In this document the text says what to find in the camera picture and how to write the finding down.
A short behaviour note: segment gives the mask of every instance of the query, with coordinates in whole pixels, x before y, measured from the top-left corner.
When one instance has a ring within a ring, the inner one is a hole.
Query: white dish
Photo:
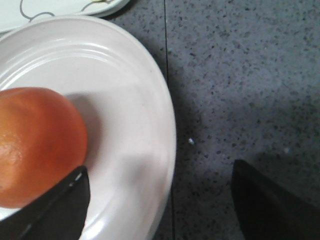
[[[91,201],[80,239],[151,239],[171,187],[176,129],[166,82],[148,51],[110,22],[69,16],[5,35],[0,53],[0,90],[50,88],[84,118]]]
[[[107,16],[130,0],[0,0],[0,34],[31,21],[62,15]]]

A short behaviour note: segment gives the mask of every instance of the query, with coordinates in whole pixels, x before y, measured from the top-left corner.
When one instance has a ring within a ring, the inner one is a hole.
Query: gray countertop
[[[131,0],[105,19],[150,51],[175,109],[176,168],[154,240],[243,240],[235,159],[320,207],[320,1]]]

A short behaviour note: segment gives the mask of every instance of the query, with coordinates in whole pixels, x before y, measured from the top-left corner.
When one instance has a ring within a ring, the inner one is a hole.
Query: black object
[[[320,240],[320,210],[243,160],[234,162],[231,191],[246,240]]]
[[[0,240],[78,240],[90,201],[85,166],[42,196],[0,221]]]

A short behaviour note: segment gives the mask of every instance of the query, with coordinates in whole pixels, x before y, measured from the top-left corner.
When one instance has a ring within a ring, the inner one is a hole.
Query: granite countertop
[[[243,240],[235,159],[320,207],[320,1],[131,0],[105,19],[150,51],[174,104],[176,168],[154,240]]]

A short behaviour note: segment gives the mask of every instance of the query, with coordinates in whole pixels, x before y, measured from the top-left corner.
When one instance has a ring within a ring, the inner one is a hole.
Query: speckled countertop
[[[154,56],[175,108],[176,169],[154,240],[243,240],[235,159],[320,207],[320,1],[131,0],[105,19]]]

